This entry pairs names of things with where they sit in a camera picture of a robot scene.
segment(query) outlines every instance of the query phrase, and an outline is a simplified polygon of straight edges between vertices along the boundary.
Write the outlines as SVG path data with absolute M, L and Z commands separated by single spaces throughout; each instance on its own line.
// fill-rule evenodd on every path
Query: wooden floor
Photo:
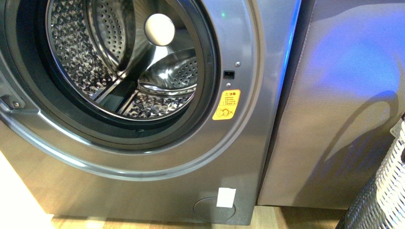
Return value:
M 53 218 L 56 229 L 335 229 L 345 211 L 256 206 L 250 226 Z

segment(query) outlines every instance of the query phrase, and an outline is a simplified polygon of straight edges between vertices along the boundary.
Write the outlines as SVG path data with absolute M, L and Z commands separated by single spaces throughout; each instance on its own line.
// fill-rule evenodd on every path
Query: white wicker basket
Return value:
M 373 177 L 336 229 L 405 229 L 405 122 Z

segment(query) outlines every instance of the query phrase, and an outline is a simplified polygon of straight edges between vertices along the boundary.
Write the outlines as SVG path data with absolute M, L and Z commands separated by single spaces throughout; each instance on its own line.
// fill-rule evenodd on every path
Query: gray washing machine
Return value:
M 299 0 L 2 0 L 0 150 L 50 214 L 248 225 Z

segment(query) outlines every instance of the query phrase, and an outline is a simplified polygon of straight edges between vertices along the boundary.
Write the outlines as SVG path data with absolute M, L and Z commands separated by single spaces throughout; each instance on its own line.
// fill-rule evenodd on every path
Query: warning sticker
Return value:
M 222 92 L 218 108 L 213 116 L 213 120 L 226 120 L 233 118 L 238 107 L 240 90 L 226 90 Z

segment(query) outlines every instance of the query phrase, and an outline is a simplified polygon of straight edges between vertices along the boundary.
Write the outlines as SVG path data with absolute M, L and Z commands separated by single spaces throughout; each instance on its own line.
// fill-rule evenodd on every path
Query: screw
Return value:
M 19 102 L 13 102 L 14 107 L 18 108 L 20 107 L 20 103 Z

